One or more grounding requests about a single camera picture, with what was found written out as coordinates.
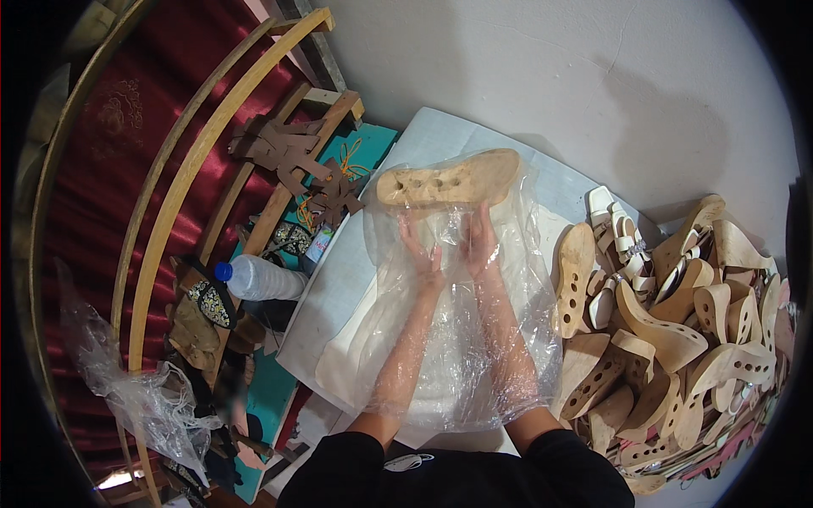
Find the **plastic water bottle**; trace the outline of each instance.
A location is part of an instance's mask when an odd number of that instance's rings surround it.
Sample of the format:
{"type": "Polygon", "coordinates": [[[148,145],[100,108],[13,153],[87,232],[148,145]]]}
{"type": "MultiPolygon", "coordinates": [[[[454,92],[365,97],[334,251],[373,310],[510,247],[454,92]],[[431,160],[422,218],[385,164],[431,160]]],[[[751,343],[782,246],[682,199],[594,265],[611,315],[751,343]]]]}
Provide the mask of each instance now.
{"type": "Polygon", "coordinates": [[[217,263],[215,277],[234,296],[250,302],[296,300],[307,284],[305,274],[248,254],[240,254],[231,263],[217,263]]]}

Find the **forearm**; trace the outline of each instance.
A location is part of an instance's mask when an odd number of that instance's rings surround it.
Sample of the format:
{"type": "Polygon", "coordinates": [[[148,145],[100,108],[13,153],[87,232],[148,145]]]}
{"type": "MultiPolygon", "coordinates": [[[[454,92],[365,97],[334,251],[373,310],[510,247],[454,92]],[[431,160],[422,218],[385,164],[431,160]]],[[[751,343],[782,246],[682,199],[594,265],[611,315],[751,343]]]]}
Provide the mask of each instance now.
{"type": "Polygon", "coordinates": [[[396,414],[392,416],[400,416],[399,412],[406,412],[409,407],[418,384],[438,297],[439,292],[434,289],[419,292],[395,346],[378,373],[371,397],[371,405],[378,411],[384,410],[386,414],[394,411],[396,414]]]}
{"type": "Polygon", "coordinates": [[[375,437],[384,450],[401,427],[401,416],[409,409],[415,394],[439,296],[438,289],[419,291],[404,328],[378,373],[367,408],[347,428],[375,437]]]}
{"type": "Polygon", "coordinates": [[[490,270],[475,281],[475,295],[494,387],[499,393],[519,399],[535,397],[537,368],[525,347],[498,267],[490,270]]]}
{"type": "MultiPolygon", "coordinates": [[[[537,368],[525,346],[505,283],[498,272],[485,273],[475,281],[477,307],[492,361],[491,377],[502,408],[508,409],[537,396],[537,368]]],[[[523,413],[506,424],[506,432],[520,455],[539,436],[562,428],[546,407],[523,413]]]]}

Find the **plastic bag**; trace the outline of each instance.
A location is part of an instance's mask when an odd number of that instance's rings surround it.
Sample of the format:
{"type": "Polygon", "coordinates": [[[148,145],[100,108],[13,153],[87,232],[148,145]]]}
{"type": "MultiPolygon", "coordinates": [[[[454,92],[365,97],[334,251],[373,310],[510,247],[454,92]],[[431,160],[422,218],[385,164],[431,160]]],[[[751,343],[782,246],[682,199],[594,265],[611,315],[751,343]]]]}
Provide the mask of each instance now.
{"type": "Polygon", "coordinates": [[[54,261],[65,346],[90,391],[105,398],[128,432],[141,433],[148,448],[195,470],[208,487],[203,456],[209,450],[211,430],[223,427],[223,422],[217,416],[195,418],[189,379],[171,363],[159,362],[156,372],[137,376],[125,372],[110,324],[76,292],[67,265],[58,258],[54,261]]]}
{"type": "Polygon", "coordinates": [[[467,154],[429,168],[398,166],[379,172],[364,193],[364,236],[370,259],[378,268],[377,296],[353,339],[352,347],[361,350],[355,409],[397,416],[404,423],[440,432],[470,432],[499,428],[527,410],[548,406],[559,395],[562,346],[556,296],[540,250],[538,205],[533,198],[538,171],[514,150],[480,152],[478,157],[495,153],[515,160],[509,163],[515,167],[506,171],[487,158],[473,159],[474,154],[467,154]],[[485,164],[472,164],[478,160],[485,164]],[[467,167],[466,171],[461,173],[461,167],[467,167]],[[480,179],[480,183],[467,185],[467,179],[480,179]],[[411,185],[436,185],[441,190],[454,186],[483,195],[474,202],[437,202],[433,192],[414,192],[416,199],[403,197],[403,190],[411,185]],[[384,204],[382,198],[400,198],[404,205],[384,204]],[[466,234],[464,217],[476,214],[476,201],[481,199],[492,205],[487,213],[498,247],[489,259],[499,266],[524,349],[517,344],[488,346],[493,342],[487,342],[484,326],[500,323],[493,322],[497,318],[492,313],[480,315],[479,293],[460,254],[466,234]],[[428,252],[433,245],[442,247],[446,282],[429,330],[415,395],[408,408],[397,408],[371,400],[371,395],[417,292],[414,263],[398,228],[398,215],[407,209],[418,221],[420,244],[428,252]],[[502,360],[517,354],[532,359],[534,386],[523,385],[521,376],[511,378],[512,372],[502,369],[506,365],[502,360]]]}

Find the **blue bottle cap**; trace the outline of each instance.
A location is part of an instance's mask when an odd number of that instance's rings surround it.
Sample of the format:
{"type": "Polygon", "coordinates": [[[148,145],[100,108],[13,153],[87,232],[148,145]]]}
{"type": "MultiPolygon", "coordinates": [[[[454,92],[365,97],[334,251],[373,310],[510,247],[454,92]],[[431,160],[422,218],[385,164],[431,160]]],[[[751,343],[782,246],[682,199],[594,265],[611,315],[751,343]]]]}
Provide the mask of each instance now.
{"type": "Polygon", "coordinates": [[[215,278],[217,280],[225,282],[232,278],[233,273],[234,269],[232,268],[232,265],[228,263],[223,263],[221,261],[215,265],[215,278]]]}

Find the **black shirt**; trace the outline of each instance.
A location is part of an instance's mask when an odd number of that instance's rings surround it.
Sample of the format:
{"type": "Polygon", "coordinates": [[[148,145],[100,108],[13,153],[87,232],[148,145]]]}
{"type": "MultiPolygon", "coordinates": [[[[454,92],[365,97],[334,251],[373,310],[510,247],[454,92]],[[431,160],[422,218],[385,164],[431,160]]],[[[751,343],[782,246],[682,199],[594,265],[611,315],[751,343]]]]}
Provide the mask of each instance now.
{"type": "Polygon", "coordinates": [[[384,462],[360,432],[327,436],[277,503],[294,506],[635,506],[615,468],[573,432],[539,436],[524,457],[441,449],[384,462]]]}

